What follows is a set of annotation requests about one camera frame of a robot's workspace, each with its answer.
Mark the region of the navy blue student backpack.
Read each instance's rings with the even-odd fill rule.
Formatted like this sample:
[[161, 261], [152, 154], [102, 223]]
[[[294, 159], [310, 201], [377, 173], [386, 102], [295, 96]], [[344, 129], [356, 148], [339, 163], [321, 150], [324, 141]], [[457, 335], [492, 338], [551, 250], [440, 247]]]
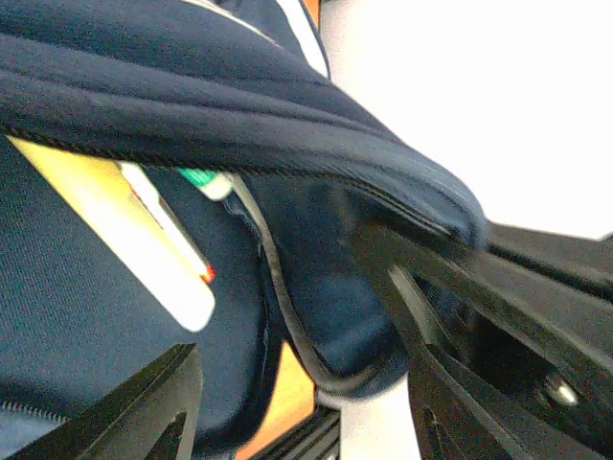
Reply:
[[[215, 270], [208, 325], [183, 329], [12, 137], [140, 166]], [[211, 201], [180, 168], [233, 191]], [[381, 218], [487, 234], [460, 180], [330, 80], [302, 2], [3, 2], [2, 456], [176, 344], [201, 356], [196, 459], [254, 435], [285, 343], [332, 394], [389, 388], [407, 354], [349, 245]]]

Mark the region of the red marker pen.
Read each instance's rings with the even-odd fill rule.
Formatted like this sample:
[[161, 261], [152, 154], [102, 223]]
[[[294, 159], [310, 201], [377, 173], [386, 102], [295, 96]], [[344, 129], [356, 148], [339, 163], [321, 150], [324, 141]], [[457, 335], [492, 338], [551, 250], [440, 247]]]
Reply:
[[117, 165], [133, 194], [138, 197], [158, 223], [190, 269], [205, 284], [213, 282], [216, 273], [212, 264], [196, 245], [177, 215], [162, 198], [142, 168], [129, 162], [118, 162]]

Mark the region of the yellow highlighter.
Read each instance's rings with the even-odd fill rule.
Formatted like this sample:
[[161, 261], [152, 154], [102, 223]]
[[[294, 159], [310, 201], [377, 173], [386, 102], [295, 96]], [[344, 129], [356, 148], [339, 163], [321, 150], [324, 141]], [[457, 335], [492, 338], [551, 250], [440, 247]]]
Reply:
[[118, 162], [10, 141], [183, 329], [197, 333], [208, 325], [216, 306], [210, 284], [133, 194]]

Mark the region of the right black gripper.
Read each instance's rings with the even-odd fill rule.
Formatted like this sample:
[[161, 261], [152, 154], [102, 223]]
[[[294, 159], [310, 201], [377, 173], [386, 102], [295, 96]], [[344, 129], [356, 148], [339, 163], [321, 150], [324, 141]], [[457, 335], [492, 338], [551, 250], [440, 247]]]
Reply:
[[540, 419], [612, 453], [612, 242], [504, 225], [485, 249], [414, 242], [445, 349]]

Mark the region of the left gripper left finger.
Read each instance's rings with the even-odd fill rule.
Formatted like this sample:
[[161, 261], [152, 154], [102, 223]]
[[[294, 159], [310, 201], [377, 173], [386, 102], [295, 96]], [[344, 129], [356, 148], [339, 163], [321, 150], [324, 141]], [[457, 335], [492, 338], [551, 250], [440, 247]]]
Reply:
[[78, 417], [11, 459], [190, 459], [203, 374], [197, 346], [177, 344]]

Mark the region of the green white glue stick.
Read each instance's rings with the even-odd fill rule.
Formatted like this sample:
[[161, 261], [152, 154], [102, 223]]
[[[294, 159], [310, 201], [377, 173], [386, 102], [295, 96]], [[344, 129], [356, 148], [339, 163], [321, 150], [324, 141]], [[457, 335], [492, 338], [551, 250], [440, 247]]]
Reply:
[[223, 172], [187, 168], [177, 171], [211, 201], [221, 201], [233, 191], [232, 180]]

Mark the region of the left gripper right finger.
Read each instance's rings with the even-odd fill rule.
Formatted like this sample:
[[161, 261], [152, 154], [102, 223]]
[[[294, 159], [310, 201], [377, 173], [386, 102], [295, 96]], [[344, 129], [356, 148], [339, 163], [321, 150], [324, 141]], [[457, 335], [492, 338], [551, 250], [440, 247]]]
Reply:
[[354, 256], [409, 354], [409, 402], [421, 455], [426, 459], [592, 458], [593, 450], [540, 419], [445, 349], [433, 307], [441, 294], [421, 281], [411, 266], [414, 242], [477, 248], [416, 229], [361, 229], [353, 238]]

